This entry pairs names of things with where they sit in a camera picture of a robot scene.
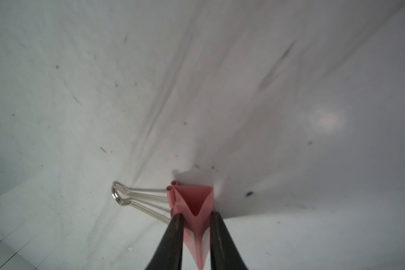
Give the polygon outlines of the pink clip pair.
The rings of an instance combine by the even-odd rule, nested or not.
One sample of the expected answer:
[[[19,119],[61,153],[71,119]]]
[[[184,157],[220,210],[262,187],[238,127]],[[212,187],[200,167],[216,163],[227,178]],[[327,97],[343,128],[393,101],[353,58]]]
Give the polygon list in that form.
[[[208,229],[214,209],[214,188],[211,186],[182,185],[178,180],[164,190],[137,190],[115,181],[111,193],[121,206],[132,206],[139,211],[169,224],[171,218],[148,208],[153,203],[168,204],[171,217],[184,216],[183,242],[190,251],[196,266],[202,270],[209,253]]]

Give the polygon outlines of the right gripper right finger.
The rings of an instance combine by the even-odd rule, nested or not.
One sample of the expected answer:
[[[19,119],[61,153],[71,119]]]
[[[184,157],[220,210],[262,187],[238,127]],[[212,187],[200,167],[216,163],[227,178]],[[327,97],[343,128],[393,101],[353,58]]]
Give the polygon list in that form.
[[[215,211],[210,215],[210,265],[212,270],[248,270],[222,216]]]

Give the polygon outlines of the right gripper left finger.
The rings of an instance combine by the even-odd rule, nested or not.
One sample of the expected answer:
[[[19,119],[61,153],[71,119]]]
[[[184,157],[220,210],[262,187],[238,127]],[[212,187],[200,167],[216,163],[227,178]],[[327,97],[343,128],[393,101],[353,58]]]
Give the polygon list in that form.
[[[173,216],[145,270],[181,270],[185,218]]]

